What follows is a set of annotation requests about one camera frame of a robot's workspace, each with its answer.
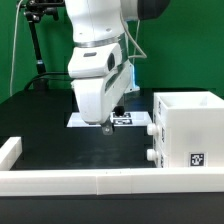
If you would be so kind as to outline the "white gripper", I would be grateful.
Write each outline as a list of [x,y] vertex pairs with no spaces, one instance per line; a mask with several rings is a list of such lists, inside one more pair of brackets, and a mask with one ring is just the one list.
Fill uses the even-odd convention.
[[112,123],[105,122],[113,109],[116,116],[124,115],[124,107],[116,105],[131,81],[130,63],[122,61],[120,45],[75,47],[68,72],[81,118],[88,124],[102,124],[103,134],[112,135]]

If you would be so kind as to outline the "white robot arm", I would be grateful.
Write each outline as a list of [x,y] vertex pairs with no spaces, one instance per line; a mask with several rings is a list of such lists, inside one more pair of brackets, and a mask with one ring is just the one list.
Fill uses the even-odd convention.
[[170,0],[65,0],[75,47],[68,64],[82,120],[113,133],[110,114],[132,90],[129,21],[159,17]]

